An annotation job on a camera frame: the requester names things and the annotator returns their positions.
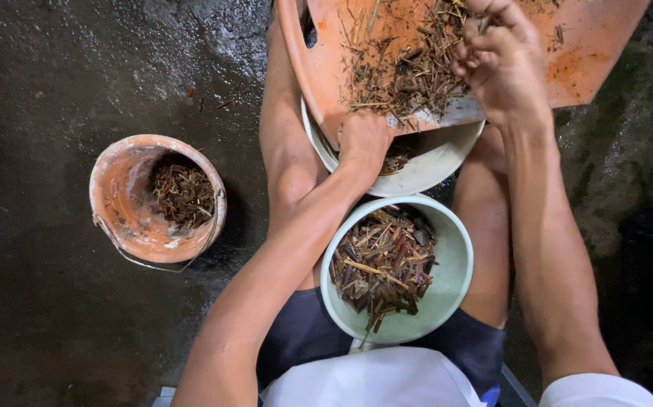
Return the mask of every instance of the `knee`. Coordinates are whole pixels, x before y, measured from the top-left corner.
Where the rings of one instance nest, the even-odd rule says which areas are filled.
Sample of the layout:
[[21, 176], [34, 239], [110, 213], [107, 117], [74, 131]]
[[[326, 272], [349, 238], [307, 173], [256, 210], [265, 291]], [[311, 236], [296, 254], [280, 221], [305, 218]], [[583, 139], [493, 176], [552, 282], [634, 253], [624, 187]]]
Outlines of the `knee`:
[[317, 185], [317, 173], [299, 163], [291, 163], [279, 173], [272, 190], [272, 200], [288, 208], [296, 207]]

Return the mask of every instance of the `orange bucket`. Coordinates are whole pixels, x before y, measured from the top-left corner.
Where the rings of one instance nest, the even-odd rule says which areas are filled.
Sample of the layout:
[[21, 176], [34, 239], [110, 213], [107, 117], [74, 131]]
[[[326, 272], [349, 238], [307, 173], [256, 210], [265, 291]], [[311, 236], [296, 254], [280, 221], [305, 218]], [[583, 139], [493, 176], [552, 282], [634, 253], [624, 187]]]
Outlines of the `orange bucket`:
[[[165, 156], [177, 154], [200, 167], [214, 187], [214, 216], [195, 229], [169, 226], [159, 213], [151, 188], [154, 165]], [[133, 135], [111, 144], [93, 167], [89, 189], [93, 222], [124, 257], [155, 269], [161, 268], [143, 264], [124, 252], [154, 263], [193, 259], [219, 237], [226, 220], [226, 193], [214, 166], [195, 148], [164, 135]]]

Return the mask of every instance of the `white shirt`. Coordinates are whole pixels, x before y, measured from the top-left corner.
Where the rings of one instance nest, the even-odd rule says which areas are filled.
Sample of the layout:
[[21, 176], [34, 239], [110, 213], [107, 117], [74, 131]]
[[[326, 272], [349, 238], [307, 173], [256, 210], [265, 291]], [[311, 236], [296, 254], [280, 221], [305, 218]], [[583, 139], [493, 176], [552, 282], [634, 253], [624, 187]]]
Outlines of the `white shirt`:
[[[481, 407], [465, 375], [440, 352], [388, 347], [294, 366], [261, 393], [264, 406]], [[653, 407], [653, 396], [616, 376], [587, 373], [550, 384], [540, 407]]]

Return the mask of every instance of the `wet ground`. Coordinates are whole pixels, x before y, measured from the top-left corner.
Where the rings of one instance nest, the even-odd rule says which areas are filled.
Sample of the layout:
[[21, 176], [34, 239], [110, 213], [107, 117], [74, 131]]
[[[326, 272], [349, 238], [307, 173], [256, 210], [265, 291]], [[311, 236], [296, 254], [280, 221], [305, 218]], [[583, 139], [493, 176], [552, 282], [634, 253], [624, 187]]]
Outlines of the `wet ground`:
[[[210, 304], [266, 236], [257, 131], [267, 9], [249, 0], [0, 2], [0, 405], [149, 405], [160, 386], [177, 384]], [[593, 104], [561, 109], [557, 123], [606, 337], [640, 379], [631, 367], [639, 353], [617, 334], [629, 327], [610, 322], [619, 321], [618, 222], [653, 205], [653, 47], [631, 43]], [[128, 263], [91, 221], [96, 157], [138, 133], [204, 148], [226, 185], [224, 233], [182, 274]], [[449, 201], [454, 183], [430, 194]], [[537, 394], [517, 308], [510, 329], [506, 361]]]

